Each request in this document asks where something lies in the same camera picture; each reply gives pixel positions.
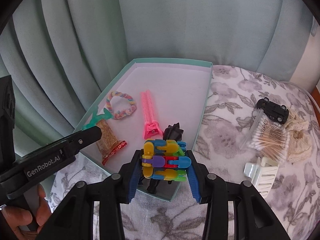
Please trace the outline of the person's left hand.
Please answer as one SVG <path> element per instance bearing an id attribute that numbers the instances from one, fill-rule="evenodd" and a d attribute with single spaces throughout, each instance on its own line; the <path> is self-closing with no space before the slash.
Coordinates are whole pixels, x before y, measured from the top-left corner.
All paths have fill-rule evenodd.
<path id="1" fill-rule="evenodd" d="M 27 226 L 33 221 L 32 215 L 28 210 L 11 206 L 5 206 L 2 209 L 2 214 L 8 225 L 20 240 L 35 239 L 52 214 L 48 202 L 46 201 L 46 193 L 41 184 L 37 186 L 37 193 L 39 196 L 39 208 L 36 212 L 35 218 L 39 227 L 36 232 L 23 231 L 20 229 L 21 226 Z"/>

